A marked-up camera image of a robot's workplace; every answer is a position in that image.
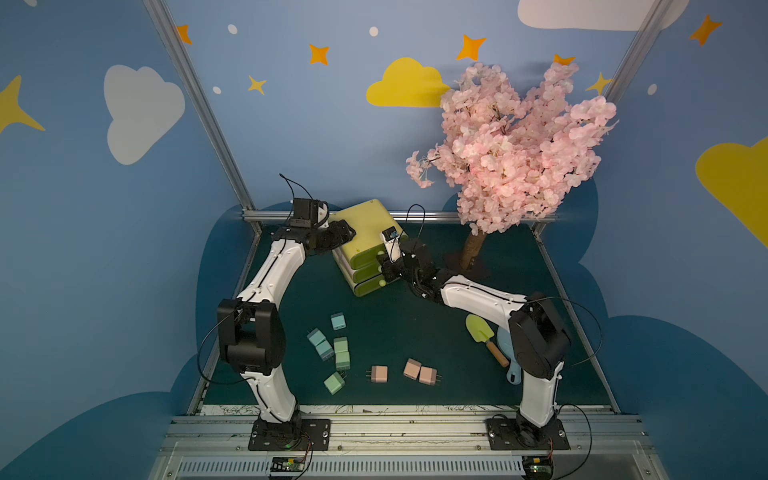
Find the green drawer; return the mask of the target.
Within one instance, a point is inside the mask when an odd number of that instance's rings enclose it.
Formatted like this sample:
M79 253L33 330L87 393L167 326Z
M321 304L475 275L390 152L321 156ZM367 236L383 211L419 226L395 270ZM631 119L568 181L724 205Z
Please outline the green drawer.
M360 269L345 269L344 274L348 281L357 285L373 279L381 274L381 268L378 264L371 263Z
M353 270L377 263L378 255L388 250L389 248L385 246L380 237L374 238L372 236L355 237L341 246L341 254Z
M377 275L359 283L352 284L352 292L356 297L366 296L387 285L383 275Z

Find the right aluminium frame post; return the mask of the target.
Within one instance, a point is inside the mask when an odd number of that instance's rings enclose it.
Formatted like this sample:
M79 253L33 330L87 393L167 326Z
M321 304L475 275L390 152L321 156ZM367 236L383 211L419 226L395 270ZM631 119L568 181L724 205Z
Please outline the right aluminium frame post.
M613 81L605 93L606 100L618 104L642 66L655 41L663 30L663 24L673 0L655 0L640 25L629 49L624 55Z

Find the yellow-green drawer cabinet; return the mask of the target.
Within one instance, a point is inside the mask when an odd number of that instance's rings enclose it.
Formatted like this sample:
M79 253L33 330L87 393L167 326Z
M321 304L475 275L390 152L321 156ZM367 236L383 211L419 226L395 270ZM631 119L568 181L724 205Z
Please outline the yellow-green drawer cabinet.
M372 199L344 210L334 212L330 215L330 220L346 220L356 231L356 236L381 237L381 232L389 227L396 227L400 234L403 232L401 226L394 220L390 212L382 205L378 199ZM333 252L334 260L339 267L344 279L352 290L352 283L347 280L344 274L345 269L352 269L346 259L341 254L341 247Z

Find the left aluminium frame post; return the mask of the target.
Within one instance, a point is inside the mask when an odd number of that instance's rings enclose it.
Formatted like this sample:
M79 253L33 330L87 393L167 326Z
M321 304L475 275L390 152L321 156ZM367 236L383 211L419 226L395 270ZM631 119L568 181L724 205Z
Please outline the left aluminium frame post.
M180 76L241 208L245 211L255 210L254 202L242 173L215 118L206 92L187 52L186 44L181 39L181 34L176 28L167 3L161 0L144 0L143 4Z

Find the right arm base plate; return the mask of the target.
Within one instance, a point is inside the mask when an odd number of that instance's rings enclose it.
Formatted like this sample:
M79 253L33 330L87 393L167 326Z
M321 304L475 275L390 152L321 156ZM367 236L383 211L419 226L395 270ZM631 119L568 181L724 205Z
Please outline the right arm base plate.
M545 426L537 427L523 417L509 418L496 414L485 420L485 427L492 450L570 449L563 424L555 417Z

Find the pink blossom artificial tree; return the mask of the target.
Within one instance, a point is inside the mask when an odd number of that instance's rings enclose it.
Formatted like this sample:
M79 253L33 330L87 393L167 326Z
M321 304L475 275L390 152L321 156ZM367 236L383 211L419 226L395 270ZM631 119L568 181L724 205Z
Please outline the pink blossom artificial tree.
M458 269L473 268L488 235L553 214L594 175L601 162L594 149L614 127L617 107L602 95L570 104L577 71L554 63L520 95L499 66L476 63L442 96L445 139L413 153L406 171L427 188L437 169L458 188L458 216L470 229Z

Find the green plug upper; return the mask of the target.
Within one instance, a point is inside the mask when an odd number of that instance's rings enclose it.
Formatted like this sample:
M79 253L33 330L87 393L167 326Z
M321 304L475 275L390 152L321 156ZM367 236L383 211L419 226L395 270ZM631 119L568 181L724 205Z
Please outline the green plug upper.
M333 339L333 347L336 354L349 351L348 339L346 337L337 337Z

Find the green plug lower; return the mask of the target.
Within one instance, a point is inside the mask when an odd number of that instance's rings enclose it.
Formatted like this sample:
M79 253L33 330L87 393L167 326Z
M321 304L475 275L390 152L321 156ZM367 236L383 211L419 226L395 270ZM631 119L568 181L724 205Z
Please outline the green plug lower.
M331 395L340 392L346 385L345 372L336 371L324 380L324 386Z

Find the right circuit board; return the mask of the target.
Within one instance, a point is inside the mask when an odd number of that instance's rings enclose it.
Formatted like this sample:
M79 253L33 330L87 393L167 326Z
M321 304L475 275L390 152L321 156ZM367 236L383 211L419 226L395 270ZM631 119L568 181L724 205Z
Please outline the right circuit board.
M522 458L524 478L526 480L551 480L553 478L553 460L542 456Z

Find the circuit board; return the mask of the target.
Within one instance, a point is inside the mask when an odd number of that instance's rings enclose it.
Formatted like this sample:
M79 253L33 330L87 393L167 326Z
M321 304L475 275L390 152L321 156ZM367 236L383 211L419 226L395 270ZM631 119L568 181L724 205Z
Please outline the circuit board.
M526 480L551 480L553 478L553 460L542 456L522 458L524 478Z
M273 457L269 464L269 475L279 476L300 476L306 465L306 459L299 457Z

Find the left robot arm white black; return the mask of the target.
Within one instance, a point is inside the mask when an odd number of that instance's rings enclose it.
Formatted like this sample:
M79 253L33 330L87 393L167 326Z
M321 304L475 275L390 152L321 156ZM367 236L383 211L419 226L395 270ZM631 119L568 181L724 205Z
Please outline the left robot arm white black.
M287 339L279 316L281 300L310 253L332 251L355 236L345 220L279 228L252 281L236 298L218 306L220 358L248 384L264 422L288 423L297 409L282 367Z

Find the blue toy dustpan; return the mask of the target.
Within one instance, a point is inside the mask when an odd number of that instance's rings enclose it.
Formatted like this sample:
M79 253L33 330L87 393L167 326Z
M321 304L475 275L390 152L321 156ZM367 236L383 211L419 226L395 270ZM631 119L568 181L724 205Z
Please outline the blue toy dustpan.
M496 334L497 345L500 351L509 360L509 366L507 367L506 379L512 385L519 385L522 383L522 369L517 363L515 350L512 342L510 332L502 327L499 327Z

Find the pink plug left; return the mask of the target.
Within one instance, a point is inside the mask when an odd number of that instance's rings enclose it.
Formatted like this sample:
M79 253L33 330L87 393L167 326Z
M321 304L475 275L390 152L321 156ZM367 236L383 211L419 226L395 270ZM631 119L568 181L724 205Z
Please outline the pink plug left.
M372 383L386 383L388 381L388 367L373 365L368 371L368 378Z

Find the green plug middle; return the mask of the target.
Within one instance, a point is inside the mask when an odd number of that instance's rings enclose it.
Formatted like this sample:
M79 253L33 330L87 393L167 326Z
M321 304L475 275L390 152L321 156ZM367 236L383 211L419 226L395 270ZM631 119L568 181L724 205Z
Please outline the green plug middle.
M351 367L351 355L348 351L335 353L335 366L338 371L346 371Z

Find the left circuit board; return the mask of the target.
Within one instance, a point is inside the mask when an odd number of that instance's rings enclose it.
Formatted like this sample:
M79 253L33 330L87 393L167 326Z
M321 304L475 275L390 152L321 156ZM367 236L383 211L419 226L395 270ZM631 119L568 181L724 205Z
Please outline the left circuit board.
M306 459L299 457L273 457L269 464L269 475L279 476L300 476L306 465Z

